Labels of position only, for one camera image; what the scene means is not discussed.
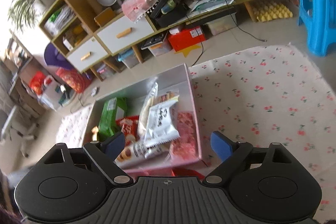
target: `red box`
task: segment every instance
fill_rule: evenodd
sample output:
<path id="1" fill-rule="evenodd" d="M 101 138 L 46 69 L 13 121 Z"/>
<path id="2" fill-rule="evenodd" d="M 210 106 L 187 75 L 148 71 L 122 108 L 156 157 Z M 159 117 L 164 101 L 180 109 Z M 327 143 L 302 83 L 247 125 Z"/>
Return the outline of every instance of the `red box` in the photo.
<path id="1" fill-rule="evenodd" d="M 168 33 L 168 41 L 176 52 L 205 40 L 205 36 L 200 26 L 184 29 L 176 34 Z"/>

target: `wooden shelf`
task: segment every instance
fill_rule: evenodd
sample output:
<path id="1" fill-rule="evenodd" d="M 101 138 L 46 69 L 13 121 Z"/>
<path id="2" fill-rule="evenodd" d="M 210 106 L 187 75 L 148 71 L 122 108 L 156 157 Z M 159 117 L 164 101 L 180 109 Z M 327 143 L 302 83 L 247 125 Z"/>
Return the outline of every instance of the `wooden shelf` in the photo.
<path id="1" fill-rule="evenodd" d="M 75 13 L 75 16 L 62 28 L 62 30 L 55 35 L 54 37 L 48 32 L 48 30 L 44 27 L 45 23 L 51 17 L 53 13 L 55 13 L 58 9 L 67 5 L 71 8 L 71 10 Z M 69 51 L 63 45 L 63 35 L 75 24 L 83 23 L 88 27 L 89 35 L 93 35 L 93 33 L 99 28 L 99 26 L 95 23 L 94 17 L 96 16 L 93 8 L 88 4 L 86 0 L 56 0 L 53 5 L 45 12 L 43 15 L 39 27 L 44 32 L 44 34 L 50 39 L 51 43 L 58 49 L 58 51 L 66 58 L 72 53 L 76 48 L 78 48 L 84 41 L 88 40 L 88 37 L 85 37 L 79 45 L 75 47 L 74 50 Z"/>
<path id="2" fill-rule="evenodd" d="M 63 28 L 62 30 L 59 31 L 59 33 L 54 36 L 54 38 L 52 39 L 52 43 L 54 43 L 61 35 L 63 35 L 68 28 L 78 19 L 78 17 L 75 15 Z"/>

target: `pink box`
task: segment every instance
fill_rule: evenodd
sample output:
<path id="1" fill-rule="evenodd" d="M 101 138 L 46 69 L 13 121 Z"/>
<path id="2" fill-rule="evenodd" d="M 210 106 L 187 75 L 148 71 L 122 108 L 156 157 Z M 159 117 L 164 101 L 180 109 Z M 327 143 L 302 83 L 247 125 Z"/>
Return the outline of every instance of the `pink box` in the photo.
<path id="1" fill-rule="evenodd" d="M 179 92 L 179 104 L 178 111 L 188 111 L 193 114 L 195 127 L 196 127 L 196 155 L 189 159 L 168 159 L 167 155 L 163 154 L 154 159 L 131 168 L 125 169 L 132 177 L 137 176 L 160 176 L 171 174 L 172 167 L 191 165 L 199 163 L 205 166 L 202 161 L 202 147 L 200 140 L 200 133 L 198 127 L 198 120 L 196 114 L 196 108 L 194 104 L 194 97 L 192 92 L 192 86 L 190 81 L 190 72 L 186 64 L 179 65 L 175 68 L 166 70 L 157 75 L 153 75 L 137 83 L 131 84 L 125 88 L 112 92 L 104 97 L 97 99 L 93 105 L 91 115 L 89 117 L 88 126 L 86 128 L 86 134 L 90 134 L 91 129 L 99 123 L 100 115 L 104 106 L 104 102 L 114 97 L 126 97 L 128 110 L 127 116 L 138 115 L 142 108 L 144 99 L 153 86 L 154 82 L 158 83 L 159 92 L 158 95 L 163 95 L 166 91 L 178 90 Z"/>

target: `yellow egg tray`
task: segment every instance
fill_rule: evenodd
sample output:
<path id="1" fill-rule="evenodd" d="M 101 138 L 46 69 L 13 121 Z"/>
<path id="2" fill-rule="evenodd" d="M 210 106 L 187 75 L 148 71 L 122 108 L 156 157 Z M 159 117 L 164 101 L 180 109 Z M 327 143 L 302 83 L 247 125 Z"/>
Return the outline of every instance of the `yellow egg tray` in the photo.
<path id="1" fill-rule="evenodd" d="M 285 5 L 275 1 L 257 1 L 252 5 L 252 9 L 259 22 L 293 17 L 293 13 Z"/>

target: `white snack bag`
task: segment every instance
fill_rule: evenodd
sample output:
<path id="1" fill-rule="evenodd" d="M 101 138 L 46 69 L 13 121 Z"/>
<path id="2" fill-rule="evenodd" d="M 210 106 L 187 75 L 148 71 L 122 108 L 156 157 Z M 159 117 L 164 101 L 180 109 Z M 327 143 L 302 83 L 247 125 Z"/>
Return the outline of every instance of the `white snack bag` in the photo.
<path id="1" fill-rule="evenodd" d="M 176 96 L 149 109 L 147 130 L 144 137 L 147 147 L 170 142 L 180 137 L 176 129 L 178 101 L 179 97 Z"/>

